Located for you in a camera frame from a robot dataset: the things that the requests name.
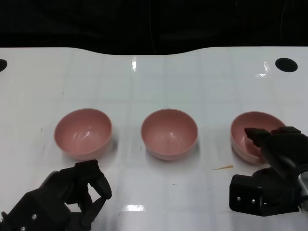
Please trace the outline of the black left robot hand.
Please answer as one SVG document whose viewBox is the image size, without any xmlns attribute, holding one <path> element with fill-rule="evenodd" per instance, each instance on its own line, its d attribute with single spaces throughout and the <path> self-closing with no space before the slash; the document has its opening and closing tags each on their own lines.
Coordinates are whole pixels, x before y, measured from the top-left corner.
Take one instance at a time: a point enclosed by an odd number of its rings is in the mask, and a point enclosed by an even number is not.
<svg viewBox="0 0 308 231">
<path fill-rule="evenodd" d="M 76 163 L 52 172 L 27 192 L 9 212 L 2 212 L 2 231 L 89 231 L 112 190 L 98 161 Z"/>
</svg>

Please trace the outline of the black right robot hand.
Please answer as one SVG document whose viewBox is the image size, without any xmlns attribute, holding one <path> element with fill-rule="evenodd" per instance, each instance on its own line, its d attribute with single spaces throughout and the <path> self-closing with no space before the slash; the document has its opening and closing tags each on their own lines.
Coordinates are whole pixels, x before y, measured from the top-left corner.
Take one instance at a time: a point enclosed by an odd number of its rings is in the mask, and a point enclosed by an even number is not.
<svg viewBox="0 0 308 231">
<path fill-rule="evenodd" d="M 230 209 L 261 217 L 307 211 L 308 137 L 294 127 L 244 130 L 270 167 L 232 177 Z"/>
</svg>

